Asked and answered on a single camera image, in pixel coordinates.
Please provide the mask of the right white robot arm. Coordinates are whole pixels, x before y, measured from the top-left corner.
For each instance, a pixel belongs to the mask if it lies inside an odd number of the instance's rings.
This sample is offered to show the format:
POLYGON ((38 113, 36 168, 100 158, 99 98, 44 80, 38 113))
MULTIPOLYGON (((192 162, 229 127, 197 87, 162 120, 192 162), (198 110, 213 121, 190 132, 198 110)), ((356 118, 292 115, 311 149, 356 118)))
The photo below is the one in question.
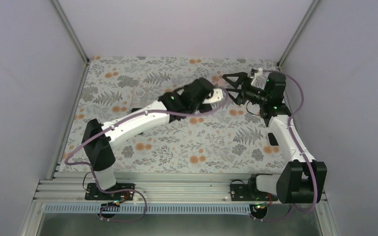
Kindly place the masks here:
POLYGON ((251 103, 260 108, 260 117, 269 128, 286 160, 286 166, 279 175, 257 174, 247 186, 252 200, 259 200, 265 193, 276 196, 283 204, 316 204, 320 201, 327 167, 317 161, 306 149, 293 124, 293 113, 284 103, 286 75, 268 71, 264 88, 254 86, 259 71, 224 74, 223 79, 231 86, 228 92, 237 105, 251 103))

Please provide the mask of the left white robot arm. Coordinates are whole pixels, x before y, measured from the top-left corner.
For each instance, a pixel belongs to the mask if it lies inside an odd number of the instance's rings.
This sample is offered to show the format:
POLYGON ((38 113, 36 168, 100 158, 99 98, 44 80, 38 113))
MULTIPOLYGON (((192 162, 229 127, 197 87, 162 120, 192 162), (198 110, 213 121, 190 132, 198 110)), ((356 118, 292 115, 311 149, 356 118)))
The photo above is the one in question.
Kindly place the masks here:
POLYGON ((117 181, 113 165, 116 157, 112 145, 124 142, 148 129, 186 118, 196 112, 212 110, 214 96, 222 99, 211 82, 199 78, 183 87, 166 92, 144 108, 112 121, 87 123, 82 138, 82 147, 90 161, 91 170, 97 180, 98 193, 105 199, 117 194, 117 181))

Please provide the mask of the clear phone case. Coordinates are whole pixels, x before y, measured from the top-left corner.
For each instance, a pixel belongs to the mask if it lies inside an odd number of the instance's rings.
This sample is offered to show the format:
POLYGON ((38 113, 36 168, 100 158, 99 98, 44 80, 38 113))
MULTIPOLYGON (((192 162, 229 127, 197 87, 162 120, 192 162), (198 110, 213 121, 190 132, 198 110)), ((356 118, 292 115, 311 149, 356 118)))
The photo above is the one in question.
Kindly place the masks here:
POLYGON ((134 87, 131 94, 131 107, 142 108, 149 103, 148 90, 144 87, 134 87))

